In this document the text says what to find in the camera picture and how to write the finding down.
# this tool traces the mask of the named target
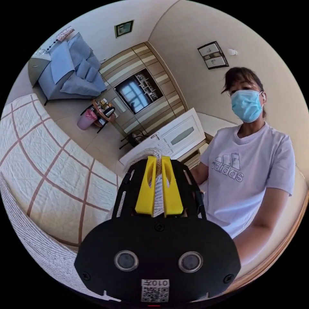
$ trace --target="smoke detector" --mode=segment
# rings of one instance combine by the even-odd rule
[[[238,51],[236,51],[235,49],[228,49],[228,54],[231,56],[235,56],[238,55]]]

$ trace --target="tiled floor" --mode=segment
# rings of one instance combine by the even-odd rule
[[[112,124],[107,124],[97,133],[99,128],[95,125],[91,125],[85,131],[77,126],[81,112],[89,105],[90,100],[66,99],[48,101],[45,108],[56,124],[82,149],[111,171],[123,176],[123,165],[119,159],[131,147],[127,145],[119,150],[125,142],[120,141],[123,136],[117,129]]]

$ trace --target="picture frame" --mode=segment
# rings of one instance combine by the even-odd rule
[[[208,70],[228,67],[228,61],[217,41],[205,44],[197,49]]]
[[[125,23],[121,23],[115,26],[116,39],[132,32],[134,20],[130,20]]]

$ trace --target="woman's hair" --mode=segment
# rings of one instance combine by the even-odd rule
[[[224,85],[224,90],[221,93],[227,92],[231,89],[233,84],[236,81],[242,81],[244,80],[245,82],[252,84],[254,81],[258,87],[260,88],[260,91],[264,91],[263,84],[261,80],[257,77],[255,72],[248,68],[244,67],[233,67],[230,68],[224,75],[225,77],[225,85]],[[263,108],[263,118],[266,117],[266,111]]]

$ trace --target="cabinet door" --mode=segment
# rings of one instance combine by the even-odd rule
[[[146,148],[161,149],[163,155],[178,159],[205,139],[200,120],[192,108],[138,144],[120,162],[126,165]]]
[[[178,159],[205,139],[204,130],[193,108],[162,127],[155,135],[160,148],[171,159]]]

